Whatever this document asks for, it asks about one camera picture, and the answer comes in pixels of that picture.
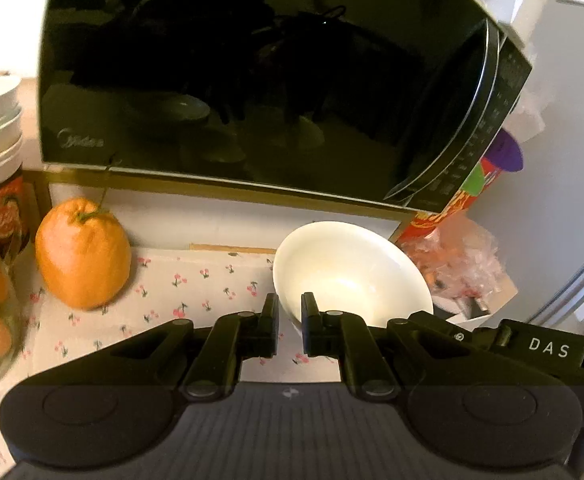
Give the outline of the plastic bag of oranges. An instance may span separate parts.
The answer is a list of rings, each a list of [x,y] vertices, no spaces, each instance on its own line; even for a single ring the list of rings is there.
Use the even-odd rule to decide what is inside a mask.
[[[398,247],[417,266],[433,297],[486,299],[499,290],[504,268],[496,237],[465,214],[444,220],[426,236]]]

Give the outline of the large orange by microwave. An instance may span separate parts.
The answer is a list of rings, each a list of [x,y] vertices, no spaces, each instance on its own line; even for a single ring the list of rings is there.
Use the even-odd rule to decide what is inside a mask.
[[[34,251],[49,292],[74,309],[104,306],[129,280],[126,232],[113,214],[84,197],[66,200],[45,215]]]

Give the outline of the white ceramic bowl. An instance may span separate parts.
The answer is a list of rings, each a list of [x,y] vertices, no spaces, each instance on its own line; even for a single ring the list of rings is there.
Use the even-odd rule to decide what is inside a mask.
[[[305,292],[320,311],[354,313],[374,327],[433,312],[429,287],[409,257],[383,236],[350,223],[320,221],[294,230],[275,253],[272,276],[295,323],[301,322]]]

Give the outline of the black white cardboard box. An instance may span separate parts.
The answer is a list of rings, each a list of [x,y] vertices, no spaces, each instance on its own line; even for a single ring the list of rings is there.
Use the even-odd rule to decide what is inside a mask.
[[[518,292],[513,281],[505,275],[498,282],[496,292],[491,292],[486,297],[447,299],[434,296],[434,315],[465,330],[474,330],[505,307]]]

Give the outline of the cherry print tablecloth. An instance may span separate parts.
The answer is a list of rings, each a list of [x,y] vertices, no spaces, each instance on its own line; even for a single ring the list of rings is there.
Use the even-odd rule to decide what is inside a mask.
[[[273,258],[248,252],[136,248],[130,281],[105,307],[82,312],[67,307],[43,283],[34,252],[27,249],[12,277],[24,307],[25,339],[0,380],[0,402],[21,380],[80,356],[188,318],[211,326],[234,311],[260,311],[273,289]],[[0,477],[14,465],[0,431]]]

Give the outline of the red gift box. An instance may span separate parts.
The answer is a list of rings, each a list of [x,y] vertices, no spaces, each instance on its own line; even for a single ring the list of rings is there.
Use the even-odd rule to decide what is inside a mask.
[[[440,226],[448,217],[469,209],[486,188],[503,173],[519,172],[524,160],[520,144],[511,133],[501,128],[481,161],[463,182],[450,203],[438,214],[418,212],[406,226],[399,226],[391,237],[395,245],[426,237]]]

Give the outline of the silver refrigerator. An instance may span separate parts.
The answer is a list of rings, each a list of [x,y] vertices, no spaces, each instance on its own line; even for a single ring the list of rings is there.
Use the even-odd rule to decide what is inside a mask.
[[[545,129],[523,143],[524,168],[501,174],[470,208],[498,240],[518,292],[486,325],[504,318],[556,325],[561,298],[584,278],[584,6],[551,1],[532,37],[527,89],[548,96]]]

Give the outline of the black microwave oven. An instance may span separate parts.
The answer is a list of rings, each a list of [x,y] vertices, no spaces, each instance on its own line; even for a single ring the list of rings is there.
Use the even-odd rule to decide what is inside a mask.
[[[480,0],[48,0],[42,157],[438,212],[531,69]]]

